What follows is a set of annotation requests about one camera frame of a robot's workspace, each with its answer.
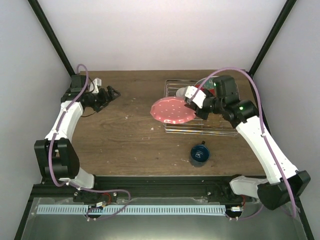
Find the red and teal plate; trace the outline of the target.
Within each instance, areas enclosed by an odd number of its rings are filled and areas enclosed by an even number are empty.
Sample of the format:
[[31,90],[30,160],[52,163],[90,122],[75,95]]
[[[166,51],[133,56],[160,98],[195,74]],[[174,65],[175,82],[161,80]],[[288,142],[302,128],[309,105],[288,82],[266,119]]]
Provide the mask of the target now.
[[[216,78],[216,76],[212,76],[211,78],[209,78],[200,89],[207,97],[215,97],[216,96],[214,78]],[[196,88],[198,88],[205,79],[206,78],[202,78],[202,79],[198,80],[194,86]]]

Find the white bowl with blue rim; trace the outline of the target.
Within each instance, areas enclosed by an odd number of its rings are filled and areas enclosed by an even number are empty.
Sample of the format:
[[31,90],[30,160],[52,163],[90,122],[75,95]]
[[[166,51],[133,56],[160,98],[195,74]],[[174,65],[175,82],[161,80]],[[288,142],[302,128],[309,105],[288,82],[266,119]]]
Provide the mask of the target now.
[[178,98],[185,98],[185,93],[186,93],[186,87],[182,87],[175,92],[175,96]]

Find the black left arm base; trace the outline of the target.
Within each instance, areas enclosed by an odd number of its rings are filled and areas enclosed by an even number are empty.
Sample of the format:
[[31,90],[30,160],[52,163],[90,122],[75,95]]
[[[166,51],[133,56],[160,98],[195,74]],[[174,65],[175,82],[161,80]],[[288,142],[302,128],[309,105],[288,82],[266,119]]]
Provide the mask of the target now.
[[106,202],[107,204],[114,203],[117,199],[112,193],[96,193],[89,191],[78,191],[73,196],[73,201],[76,203],[96,204],[99,202]]

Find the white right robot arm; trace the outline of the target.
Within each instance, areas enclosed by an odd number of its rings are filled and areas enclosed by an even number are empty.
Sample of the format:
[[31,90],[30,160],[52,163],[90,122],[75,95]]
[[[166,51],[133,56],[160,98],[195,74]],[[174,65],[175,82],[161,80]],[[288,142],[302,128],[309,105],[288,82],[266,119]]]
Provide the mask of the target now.
[[214,93],[201,86],[188,86],[183,92],[186,105],[197,117],[206,120],[218,114],[245,139],[260,162],[262,178],[233,178],[222,188],[223,198],[229,202],[240,195],[259,199],[269,210],[275,210],[299,197],[311,180],[307,171],[299,171],[274,141],[251,100],[241,100],[238,86],[229,75],[212,78]]

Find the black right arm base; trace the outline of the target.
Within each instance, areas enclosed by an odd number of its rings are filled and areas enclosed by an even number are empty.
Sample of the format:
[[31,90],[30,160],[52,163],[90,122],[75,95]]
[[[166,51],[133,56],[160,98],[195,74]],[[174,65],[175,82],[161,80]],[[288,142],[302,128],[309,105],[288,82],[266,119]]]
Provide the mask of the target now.
[[210,200],[216,200],[217,202],[223,203],[242,203],[242,202],[252,202],[253,199],[249,196],[238,195],[233,193],[231,187],[224,183],[209,183],[206,185],[207,196]]

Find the pink polka dot plate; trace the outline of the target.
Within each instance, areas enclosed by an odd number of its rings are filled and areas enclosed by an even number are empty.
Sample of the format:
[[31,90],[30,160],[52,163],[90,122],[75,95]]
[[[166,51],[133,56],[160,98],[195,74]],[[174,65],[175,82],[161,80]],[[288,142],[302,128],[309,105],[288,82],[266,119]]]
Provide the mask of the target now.
[[155,120],[165,124],[184,124],[196,117],[195,111],[185,104],[181,97],[164,97],[151,106],[150,114]]

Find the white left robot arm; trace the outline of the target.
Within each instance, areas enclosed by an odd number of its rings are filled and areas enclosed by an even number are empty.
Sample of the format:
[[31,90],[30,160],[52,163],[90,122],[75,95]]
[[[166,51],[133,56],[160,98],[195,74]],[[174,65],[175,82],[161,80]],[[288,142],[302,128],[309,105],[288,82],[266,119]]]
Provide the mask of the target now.
[[111,86],[103,88],[99,78],[91,80],[85,75],[71,76],[70,86],[60,99],[60,111],[52,129],[43,140],[37,140],[34,144],[40,174],[44,179],[85,189],[84,195],[91,202],[101,198],[102,189],[95,185],[95,176],[80,167],[72,138],[86,108],[98,113],[120,95]]

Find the dark blue mug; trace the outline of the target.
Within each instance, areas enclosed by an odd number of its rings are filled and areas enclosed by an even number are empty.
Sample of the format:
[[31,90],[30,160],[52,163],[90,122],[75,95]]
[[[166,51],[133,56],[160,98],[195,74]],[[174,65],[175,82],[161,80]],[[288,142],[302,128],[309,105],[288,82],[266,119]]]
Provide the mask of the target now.
[[194,145],[189,153],[189,162],[194,167],[202,167],[210,159],[211,152],[206,146],[206,142]]

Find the wire dish rack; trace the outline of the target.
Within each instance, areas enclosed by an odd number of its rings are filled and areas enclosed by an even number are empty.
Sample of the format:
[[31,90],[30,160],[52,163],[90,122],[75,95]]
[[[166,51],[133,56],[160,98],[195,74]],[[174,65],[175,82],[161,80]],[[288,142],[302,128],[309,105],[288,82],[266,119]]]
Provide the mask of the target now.
[[[176,92],[184,87],[194,85],[198,86],[202,80],[187,79],[167,79],[165,81],[164,96],[174,97]],[[210,114],[206,120],[199,117],[187,123],[163,125],[167,133],[175,134],[195,134],[195,135],[212,135],[234,137],[238,132],[232,128],[231,124],[224,120],[221,115]]]

